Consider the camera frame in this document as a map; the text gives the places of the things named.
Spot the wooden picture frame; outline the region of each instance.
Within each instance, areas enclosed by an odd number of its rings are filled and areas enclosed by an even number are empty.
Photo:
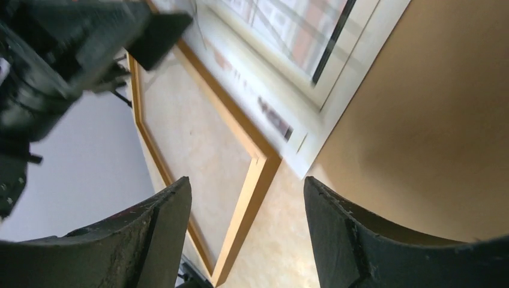
[[[245,237],[279,168],[281,158],[185,42],[179,41],[173,53],[251,156],[251,163],[215,265],[209,257],[209,252],[205,248],[199,229],[192,217],[187,227],[188,236],[196,249],[201,265],[207,272],[206,276],[212,285],[217,287],[226,281],[232,269]],[[144,123],[143,92],[140,84],[139,64],[131,56],[128,56],[128,64],[131,70],[130,88],[136,127],[141,135],[141,140],[145,142],[149,154],[155,162],[164,184],[170,185],[173,183],[170,170],[150,130]]]

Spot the white wall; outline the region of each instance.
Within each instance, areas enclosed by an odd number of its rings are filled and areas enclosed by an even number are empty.
[[[43,164],[29,167],[0,239],[63,236],[153,195],[131,110],[113,95],[84,95],[31,150]]]

